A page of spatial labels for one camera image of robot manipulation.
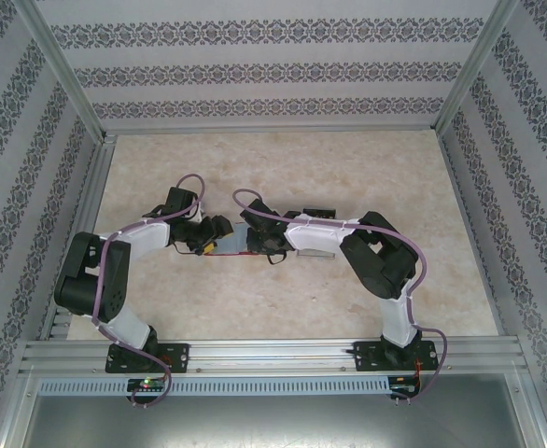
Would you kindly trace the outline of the red leather card holder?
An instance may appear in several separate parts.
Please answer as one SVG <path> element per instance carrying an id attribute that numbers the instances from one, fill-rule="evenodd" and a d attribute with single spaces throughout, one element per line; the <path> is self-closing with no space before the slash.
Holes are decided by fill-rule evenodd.
<path id="1" fill-rule="evenodd" d="M 247 246 L 247 231 L 249 226 L 246 223 L 234 223 L 232 233 L 216 240 L 215 248 L 206 253 L 209 257 L 228 257 L 253 255 Z"/>

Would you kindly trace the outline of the left controller circuit board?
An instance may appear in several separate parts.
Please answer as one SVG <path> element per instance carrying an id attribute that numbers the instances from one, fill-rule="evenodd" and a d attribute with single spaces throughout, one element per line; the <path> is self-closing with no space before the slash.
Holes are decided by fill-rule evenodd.
<path id="1" fill-rule="evenodd" d="M 161 393 L 167 383 L 161 378 L 130 379 L 127 384 L 127 391 L 130 393 Z"/>

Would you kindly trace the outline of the grey sheet metal panel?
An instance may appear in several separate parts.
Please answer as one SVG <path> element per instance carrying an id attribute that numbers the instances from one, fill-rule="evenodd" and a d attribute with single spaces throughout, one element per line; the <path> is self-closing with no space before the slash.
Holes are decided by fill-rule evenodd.
<path id="1" fill-rule="evenodd" d="M 375 396 L 43 397 L 23 448 L 526 448 L 504 406 L 396 405 Z"/>

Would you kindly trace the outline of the aluminium side rail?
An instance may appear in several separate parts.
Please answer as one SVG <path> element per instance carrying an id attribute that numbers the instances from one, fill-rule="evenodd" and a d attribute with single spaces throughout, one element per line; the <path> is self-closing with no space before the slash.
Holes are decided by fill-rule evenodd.
<path id="1" fill-rule="evenodd" d="M 102 144 L 96 148 L 92 157 L 83 189 L 78 198 L 74 221 L 65 241 L 65 246 L 63 247 L 63 254 L 61 255 L 60 264 L 58 265 L 59 269 L 53 280 L 52 288 L 49 291 L 49 299 L 43 314 L 41 327 L 35 337 L 38 341 L 44 341 L 50 338 L 54 318 L 57 315 L 58 310 L 58 306 L 54 300 L 54 291 L 74 236 L 80 231 L 94 230 L 117 140 L 118 136 L 116 134 L 107 133 Z"/>
<path id="2" fill-rule="evenodd" d="M 484 210 L 473 186 L 468 165 L 459 143 L 452 137 L 438 136 L 438 142 L 456 192 L 456 200 L 470 239 L 489 307 L 500 335 L 518 335 L 512 323 L 512 294 L 497 249 L 484 219 Z"/>

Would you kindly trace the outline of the aluminium frame beam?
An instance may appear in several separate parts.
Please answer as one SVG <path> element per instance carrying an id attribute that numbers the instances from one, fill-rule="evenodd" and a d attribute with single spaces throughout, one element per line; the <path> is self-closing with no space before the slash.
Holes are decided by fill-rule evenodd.
<path id="1" fill-rule="evenodd" d="M 305 126 L 216 126 L 176 128 L 106 129 L 105 135 L 216 134 L 216 133 L 341 133 L 434 131 L 431 125 L 305 125 Z"/>

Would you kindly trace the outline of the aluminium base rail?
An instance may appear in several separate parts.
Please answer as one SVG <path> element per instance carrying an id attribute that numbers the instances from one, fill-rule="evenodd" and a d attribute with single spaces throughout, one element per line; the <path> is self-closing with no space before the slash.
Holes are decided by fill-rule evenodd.
<path id="1" fill-rule="evenodd" d="M 513 373 L 528 370 L 527 357 L 515 336 L 453 337 L 443 344 L 427 337 L 440 359 L 447 350 L 442 374 Z M 363 341 L 219 340 L 188 341 L 187 375 L 196 376 L 321 376 L 325 373 L 355 375 Z M 19 375 L 39 377 L 100 376 L 105 373 L 107 341 L 38 341 L 24 346 Z"/>

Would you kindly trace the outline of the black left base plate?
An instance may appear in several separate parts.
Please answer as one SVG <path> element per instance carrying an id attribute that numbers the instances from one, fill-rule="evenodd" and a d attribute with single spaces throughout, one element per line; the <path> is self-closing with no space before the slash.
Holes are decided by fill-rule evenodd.
<path id="1" fill-rule="evenodd" d="M 157 343 L 149 353 L 166 364 L 171 373 L 186 373 L 189 361 L 189 345 L 185 343 Z M 147 359 L 130 350 L 111 344 L 105 362 L 106 373 L 159 373 L 164 368 L 156 361 Z"/>

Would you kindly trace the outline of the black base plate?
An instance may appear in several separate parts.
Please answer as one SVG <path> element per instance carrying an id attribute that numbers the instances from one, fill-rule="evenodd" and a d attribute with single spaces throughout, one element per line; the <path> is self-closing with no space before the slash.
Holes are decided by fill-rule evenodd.
<path id="1" fill-rule="evenodd" d="M 186 373 L 189 361 L 189 345 L 185 343 L 157 343 L 149 353 L 166 364 L 171 373 Z M 164 368 L 156 361 L 147 359 L 130 350 L 111 344 L 105 362 L 106 373 L 159 373 Z"/>
<path id="2" fill-rule="evenodd" d="M 354 356 L 357 371 L 435 371 L 439 360 L 434 342 L 413 341 L 398 347 L 385 340 L 354 342 L 348 353 Z"/>

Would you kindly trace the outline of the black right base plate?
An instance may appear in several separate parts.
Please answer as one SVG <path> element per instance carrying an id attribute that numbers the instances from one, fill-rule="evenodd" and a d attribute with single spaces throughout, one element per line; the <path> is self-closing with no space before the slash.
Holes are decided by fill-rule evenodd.
<path id="1" fill-rule="evenodd" d="M 385 340 L 354 342 L 348 353 L 354 356 L 357 371 L 435 371 L 439 360 L 434 342 L 413 341 L 398 347 Z"/>

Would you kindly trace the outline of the aluminium frame post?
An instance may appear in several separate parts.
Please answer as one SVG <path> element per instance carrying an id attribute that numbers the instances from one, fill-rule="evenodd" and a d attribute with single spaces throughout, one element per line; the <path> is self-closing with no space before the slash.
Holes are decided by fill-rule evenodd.
<path id="1" fill-rule="evenodd" d="M 43 52 L 53 74 L 82 119 L 95 143 L 102 142 L 105 129 L 87 98 L 74 69 L 67 61 L 56 37 L 41 14 L 35 0 L 12 0 L 27 29 Z"/>
<path id="2" fill-rule="evenodd" d="M 432 125 L 438 136 L 446 132 L 518 3 L 519 0 L 497 0 Z"/>
<path id="3" fill-rule="evenodd" d="M 547 448 L 547 419 L 531 376 L 520 374 L 517 388 L 518 421 L 526 448 Z"/>
<path id="4" fill-rule="evenodd" d="M 22 448 L 35 409 L 39 380 L 18 376 L 0 425 L 0 448 Z"/>

